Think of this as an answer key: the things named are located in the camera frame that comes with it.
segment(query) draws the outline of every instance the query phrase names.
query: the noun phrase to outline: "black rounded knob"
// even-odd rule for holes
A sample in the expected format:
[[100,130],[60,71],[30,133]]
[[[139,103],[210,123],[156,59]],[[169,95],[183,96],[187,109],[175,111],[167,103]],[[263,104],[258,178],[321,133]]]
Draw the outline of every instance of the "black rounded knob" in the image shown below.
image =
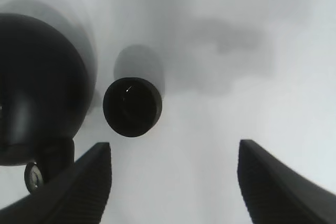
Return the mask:
[[159,120],[162,98],[156,87],[141,78],[122,78],[107,89],[103,110],[110,127],[120,135],[137,137]]

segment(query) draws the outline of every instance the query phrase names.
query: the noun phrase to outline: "black object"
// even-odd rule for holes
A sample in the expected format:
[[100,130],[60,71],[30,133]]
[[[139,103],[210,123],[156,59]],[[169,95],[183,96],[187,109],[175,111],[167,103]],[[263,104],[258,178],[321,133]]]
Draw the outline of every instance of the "black object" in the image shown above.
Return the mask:
[[156,87],[141,78],[122,78],[107,89],[103,110],[106,121],[127,137],[145,134],[159,120],[162,98]]
[[89,79],[60,32],[32,17],[0,14],[0,165],[34,163],[44,183],[72,165],[72,139],[91,102]]
[[42,169],[36,163],[28,163],[25,169],[25,183],[30,193],[45,184]]
[[336,223],[336,196],[306,180],[252,140],[239,147],[238,181],[255,224]]
[[1,224],[101,221],[112,184],[109,143],[97,143],[48,185],[0,211]]

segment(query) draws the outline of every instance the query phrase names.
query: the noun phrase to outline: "textured grip surface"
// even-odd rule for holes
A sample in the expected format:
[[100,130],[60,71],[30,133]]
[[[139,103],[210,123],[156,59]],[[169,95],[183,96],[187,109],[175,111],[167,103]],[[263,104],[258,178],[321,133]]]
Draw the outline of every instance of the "textured grip surface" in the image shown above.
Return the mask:
[[105,148],[78,178],[52,224],[100,223],[112,183],[111,153]]
[[255,224],[332,224],[336,197],[251,140],[239,147],[238,181]]
[[49,184],[2,209],[1,224],[98,224],[112,184],[109,143],[98,143]]

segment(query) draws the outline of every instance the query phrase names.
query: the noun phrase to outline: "ribbed edge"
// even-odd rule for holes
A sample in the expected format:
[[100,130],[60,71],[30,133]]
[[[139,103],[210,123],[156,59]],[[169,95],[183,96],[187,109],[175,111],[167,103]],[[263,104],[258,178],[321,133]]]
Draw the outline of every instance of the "ribbed edge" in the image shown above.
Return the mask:
[[262,162],[242,142],[239,148],[238,181],[253,223],[317,223],[288,198]]
[[104,150],[73,185],[68,199],[51,223],[100,223],[109,198],[111,184],[111,152]]

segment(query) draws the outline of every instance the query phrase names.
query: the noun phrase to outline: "black ball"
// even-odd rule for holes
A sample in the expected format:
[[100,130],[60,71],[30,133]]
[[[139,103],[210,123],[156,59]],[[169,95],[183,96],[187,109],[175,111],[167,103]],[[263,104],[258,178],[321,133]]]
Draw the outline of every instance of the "black ball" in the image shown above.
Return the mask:
[[76,48],[32,17],[0,14],[0,165],[22,165],[40,146],[72,139],[90,105]]
[[141,78],[122,78],[107,89],[103,110],[110,127],[120,135],[137,137],[159,120],[162,98],[156,87]]

